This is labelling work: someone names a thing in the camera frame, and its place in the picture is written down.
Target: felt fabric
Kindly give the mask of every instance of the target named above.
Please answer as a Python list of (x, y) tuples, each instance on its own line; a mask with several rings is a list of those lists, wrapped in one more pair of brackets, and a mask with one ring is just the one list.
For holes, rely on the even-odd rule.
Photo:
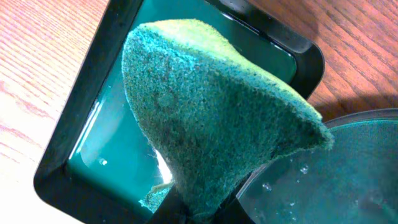
[(333, 145), (311, 105), (201, 21), (136, 27), (122, 72), (132, 112), (195, 220), (210, 218), (262, 164)]

